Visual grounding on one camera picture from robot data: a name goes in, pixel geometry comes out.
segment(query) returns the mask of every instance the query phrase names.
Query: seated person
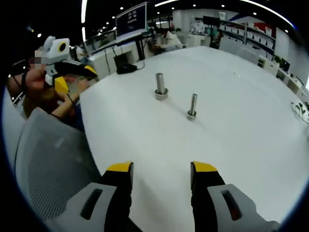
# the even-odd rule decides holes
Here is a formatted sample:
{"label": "seated person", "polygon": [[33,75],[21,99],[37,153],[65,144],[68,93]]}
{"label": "seated person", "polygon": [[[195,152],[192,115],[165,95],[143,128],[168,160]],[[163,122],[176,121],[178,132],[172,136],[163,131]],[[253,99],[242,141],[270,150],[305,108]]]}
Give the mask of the seated person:
{"label": "seated person", "polygon": [[84,51],[83,47],[83,42],[80,42],[79,45],[76,46],[76,56],[82,64],[89,65],[89,60],[87,58],[88,54]]}
{"label": "seated person", "polygon": [[191,33],[194,35],[205,35],[205,24],[201,21],[201,18],[195,18]]}
{"label": "seated person", "polygon": [[157,28],[156,32],[159,38],[152,38],[148,41],[148,46],[155,55],[183,48],[178,37],[171,33],[169,29]]}
{"label": "seated person", "polygon": [[[20,91],[20,89],[26,93],[23,102],[26,116],[29,117],[32,111],[39,107],[62,122],[80,131],[84,131],[81,109],[75,106],[75,103],[78,101],[80,93],[89,87],[88,81],[82,80],[78,83],[77,93],[70,95],[59,94],[55,91],[54,87],[45,82],[45,65],[38,64],[34,60],[34,58],[29,59],[29,71],[10,78],[8,82],[8,89],[11,94]],[[67,82],[75,81],[75,78],[69,76],[65,76],[64,78]]]}
{"label": "seated person", "polygon": [[222,31],[219,29],[216,31],[216,34],[212,38],[212,42],[210,44],[210,47],[219,49],[221,38],[223,37]]}

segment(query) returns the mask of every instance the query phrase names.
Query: gray mesh chair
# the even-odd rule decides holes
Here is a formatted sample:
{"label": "gray mesh chair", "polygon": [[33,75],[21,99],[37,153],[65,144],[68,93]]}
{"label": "gray mesh chair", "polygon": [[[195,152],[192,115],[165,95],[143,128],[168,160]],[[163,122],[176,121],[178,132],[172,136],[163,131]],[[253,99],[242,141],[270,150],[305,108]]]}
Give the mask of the gray mesh chair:
{"label": "gray mesh chair", "polygon": [[6,156],[14,173],[17,147],[26,121],[13,106],[7,88],[5,88],[3,95],[1,123]]}
{"label": "gray mesh chair", "polygon": [[39,109],[24,125],[15,174],[26,200],[43,220],[59,216],[68,199],[100,178],[85,134]]}
{"label": "gray mesh chair", "polygon": [[251,51],[250,49],[242,46],[239,48],[237,54],[237,56],[246,59],[247,61],[257,65],[257,63],[259,62],[259,56],[256,52]]}

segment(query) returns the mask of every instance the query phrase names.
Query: metal bolt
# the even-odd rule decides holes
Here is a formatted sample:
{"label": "metal bolt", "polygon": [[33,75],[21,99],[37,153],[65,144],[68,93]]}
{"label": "metal bolt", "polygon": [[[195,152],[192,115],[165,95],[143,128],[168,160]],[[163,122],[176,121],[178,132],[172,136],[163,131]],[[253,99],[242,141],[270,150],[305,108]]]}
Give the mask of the metal bolt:
{"label": "metal bolt", "polygon": [[157,90],[155,91],[155,98],[157,100],[164,100],[168,97],[168,89],[164,86],[164,78],[162,73],[156,75]]}
{"label": "metal bolt", "polygon": [[194,120],[197,116],[197,113],[195,111],[196,105],[197,105],[197,94],[194,93],[192,95],[191,107],[190,107],[190,110],[188,112],[188,119],[189,120]]}
{"label": "metal bolt", "polygon": [[165,93],[165,87],[164,87],[164,79],[163,79],[163,73],[157,73],[156,75],[156,83],[157,83],[157,92],[158,94],[164,94]]}

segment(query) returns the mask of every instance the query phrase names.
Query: desk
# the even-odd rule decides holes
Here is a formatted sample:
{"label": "desk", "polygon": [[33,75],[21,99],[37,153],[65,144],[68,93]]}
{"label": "desk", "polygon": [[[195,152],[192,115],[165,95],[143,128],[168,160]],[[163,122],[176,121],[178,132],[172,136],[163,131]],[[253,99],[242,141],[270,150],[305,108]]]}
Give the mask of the desk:
{"label": "desk", "polygon": [[[115,54],[118,56],[121,54],[126,54],[129,64],[134,64],[139,59],[139,55],[138,55],[135,42],[130,42],[122,46],[114,46],[113,49],[114,51],[112,50],[111,47],[109,47],[89,57],[92,67],[94,67],[94,69],[96,70],[98,74],[99,80],[110,75],[110,72],[111,74],[113,74],[117,71],[116,63],[114,60]],[[153,56],[153,54],[149,51],[147,44],[144,48],[144,53],[145,53],[145,58],[149,58]]]}
{"label": "desk", "polygon": [[[154,97],[160,72],[169,89],[161,102]],[[192,93],[197,118],[188,121]],[[130,218],[148,232],[194,231],[193,160],[214,165],[262,217],[282,222],[309,175],[309,127],[292,112],[296,101],[257,65],[208,47],[146,59],[144,69],[113,74],[81,94],[99,171],[135,163]]]}
{"label": "desk", "polygon": [[197,46],[208,46],[210,45],[211,38],[209,37],[209,41],[205,40],[205,35],[188,35],[188,40],[186,43],[187,47],[197,47]]}
{"label": "desk", "polygon": [[[263,64],[267,60],[264,56],[259,56],[259,64],[263,67]],[[297,78],[292,78],[287,72],[283,71],[281,68],[278,68],[277,75],[284,84],[296,95],[299,99],[306,97],[306,93],[302,90],[302,84]]]}

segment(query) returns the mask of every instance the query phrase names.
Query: computer screen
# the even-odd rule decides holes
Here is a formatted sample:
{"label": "computer screen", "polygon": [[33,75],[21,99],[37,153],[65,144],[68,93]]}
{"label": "computer screen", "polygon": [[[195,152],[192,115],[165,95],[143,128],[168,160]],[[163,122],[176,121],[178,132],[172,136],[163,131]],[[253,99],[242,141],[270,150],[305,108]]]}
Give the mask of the computer screen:
{"label": "computer screen", "polygon": [[117,37],[146,30],[146,2],[132,7],[116,17]]}
{"label": "computer screen", "polygon": [[289,71],[290,68],[290,63],[287,62],[286,60],[282,59],[282,62],[280,64],[280,68],[282,68],[284,71]]}
{"label": "computer screen", "polygon": [[220,19],[215,17],[203,16],[203,23],[212,26],[220,26]]}

